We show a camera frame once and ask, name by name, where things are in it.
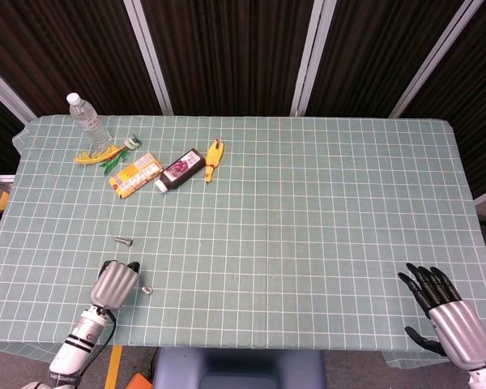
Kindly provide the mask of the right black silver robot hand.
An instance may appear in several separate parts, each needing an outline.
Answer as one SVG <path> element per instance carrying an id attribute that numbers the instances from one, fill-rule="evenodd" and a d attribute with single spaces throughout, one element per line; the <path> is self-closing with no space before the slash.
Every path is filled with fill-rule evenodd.
<path id="1" fill-rule="evenodd" d="M 424 315 L 430 320 L 435 340 L 424 338 L 413 327 L 405 332 L 421 348 L 468 370 L 486 368 L 486 329 L 471 305 L 463 300 L 449 277 L 436 267 L 407 264 L 410 276 L 400 272 Z"/>

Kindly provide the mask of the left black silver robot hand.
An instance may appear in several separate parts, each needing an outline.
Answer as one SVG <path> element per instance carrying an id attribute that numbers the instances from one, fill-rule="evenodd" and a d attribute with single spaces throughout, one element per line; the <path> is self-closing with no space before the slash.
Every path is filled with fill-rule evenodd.
<path id="1" fill-rule="evenodd" d="M 90 302 L 102 309 L 118 310 L 138 284 L 139 270 L 139 262 L 128 264 L 116 260 L 104 262 L 98 279 L 90 291 Z"/>

